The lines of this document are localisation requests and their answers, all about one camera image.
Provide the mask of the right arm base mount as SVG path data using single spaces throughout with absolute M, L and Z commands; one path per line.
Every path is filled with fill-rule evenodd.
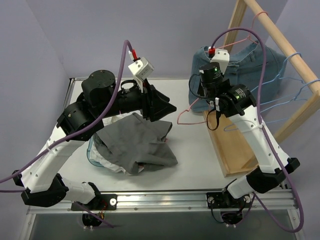
M 235 199 L 227 192 L 212 191 L 206 193 L 206 201 L 209 209 L 241 209 L 249 207 L 251 197 L 246 194 Z

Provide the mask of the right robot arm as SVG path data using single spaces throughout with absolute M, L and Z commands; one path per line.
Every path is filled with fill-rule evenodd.
M 204 99 L 213 104 L 216 118 L 225 115 L 236 125 L 258 162 L 250 173 L 227 185 L 222 193 L 223 203 L 232 207 L 251 192 L 264 194 L 277 187 L 300 162 L 282 150 L 265 122 L 258 119 L 257 102 L 251 91 L 243 84 L 232 85 L 225 79 L 218 62 L 202 65 L 199 76 Z

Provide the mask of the blue wire hanger front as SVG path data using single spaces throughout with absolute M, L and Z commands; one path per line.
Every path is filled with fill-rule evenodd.
M 280 106 L 284 106 L 284 105 L 287 105 L 287 104 L 289 104 L 289 103 L 291 103 L 291 102 L 307 101 L 306 98 L 299 98 L 300 95 L 301 95 L 301 93 L 302 93 L 303 91 L 306 91 L 306 88 L 307 88 L 307 87 L 309 88 L 309 86 L 310 86 L 311 84 L 319 83 L 319 82 L 320 82 L 320 79 L 313 80 L 313 81 L 311 81 L 311 82 L 309 82 L 309 83 L 305 83 L 305 84 L 304 84 L 296 93 L 294 93 L 294 94 L 292 93 L 292 94 L 289 94 L 289 95 L 285 95 L 285 96 L 283 96 L 283 97 L 277 98 L 277 99 L 272 100 L 272 101 L 269 101 L 269 102 L 267 102 L 267 103 L 263 103 L 263 105 L 266 105 L 266 104 L 270 104 L 270 103 L 273 103 L 273 102 L 277 102 L 277 101 L 282 100 L 282 99 L 286 99 L 286 98 L 288 98 L 288 97 L 292 97 L 291 99 L 289 99 L 289 100 L 287 100 L 287 101 L 273 104 L 273 105 L 271 105 L 271 106 L 269 106 L 269 107 L 261 110 L 260 113 L 262 114 L 262 113 L 264 113 L 264 112 L 268 112 L 269 110 L 271 110 L 271 109 L 273 109 L 273 108 L 277 108 L 277 107 L 280 107 Z M 269 123 L 277 123 L 277 122 L 284 121 L 284 120 L 287 120 L 287 119 L 289 119 L 289 118 L 288 118 L 288 117 L 287 117 L 287 118 L 281 118 L 281 119 L 278 119 L 278 120 L 269 121 L 269 122 L 267 122 L 267 124 L 269 124 Z M 235 126 L 235 124 L 232 123 L 232 124 L 230 124 L 230 125 L 227 125 L 226 127 L 224 127 L 223 131 L 224 131 L 224 132 L 233 132 L 233 131 L 238 130 L 238 128 L 230 128 L 230 127 L 232 127 L 232 126 Z

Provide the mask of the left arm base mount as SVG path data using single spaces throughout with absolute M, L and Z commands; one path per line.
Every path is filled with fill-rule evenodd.
M 76 203 L 90 211 L 114 211 L 117 209 L 118 195 L 114 193 L 107 193 L 95 197 L 88 204 L 82 204 L 80 202 Z

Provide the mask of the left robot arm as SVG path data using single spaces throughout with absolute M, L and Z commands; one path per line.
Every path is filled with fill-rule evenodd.
M 62 177 L 61 167 L 71 155 L 104 126 L 103 119 L 140 111 L 155 122 L 176 111 L 170 99 L 147 80 L 128 89 L 109 70 L 97 70 L 81 84 L 82 92 L 57 119 L 57 124 L 39 158 L 23 171 L 14 172 L 14 183 L 23 187 L 25 205 L 48 208 L 71 201 L 90 210 L 103 202 L 92 182 L 74 182 Z

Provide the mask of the white pleated skirt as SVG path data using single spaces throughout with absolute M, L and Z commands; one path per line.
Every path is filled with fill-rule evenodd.
M 120 158 L 128 150 L 128 138 L 124 136 L 120 127 L 124 125 L 123 119 L 127 116 L 129 114 L 125 113 L 103 119 L 103 128 L 91 137 L 98 154 L 102 157 L 100 163 L 104 168 L 125 175 L 130 173 L 123 167 Z

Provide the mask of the grey pleated skirt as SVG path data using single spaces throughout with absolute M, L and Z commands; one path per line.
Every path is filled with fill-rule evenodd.
M 134 112 L 122 119 L 122 133 L 127 137 L 127 151 L 120 158 L 129 176 L 138 175 L 138 164 L 148 172 L 174 167 L 177 157 L 167 144 L 167 135 L 173 124 L 170 121 L 151 122 Z

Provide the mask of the blue denim skirt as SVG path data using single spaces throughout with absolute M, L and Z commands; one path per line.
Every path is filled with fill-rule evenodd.
M 260 102 L 272 101 L 280 90 L 281 80 L 287 63 L 286 57 L 266 46 L 266 69 L 261 88 Z M 209 109 L 209 105 L 204 100 L 197 100 L 194 96 L 197 93 L 196 84 L 200 81 L 199 68 L 210 63 L 211 58 L 208 53 L 208 46 L 202 46 L 192 58 L 191 75 L 193 78 L 190 83 L 191 91 L 188 93 L 188 102 L 191 110 L 201 113 Z M 258 85 L 260 81 L 263 64 L 263 52 L 259 44 L 251 43 L 241 51 L 230 56 L 229 64 L 225 71 L 225 77 L 230 80 L 232 85 L 245 85 L 254 97 L 257 97 Z

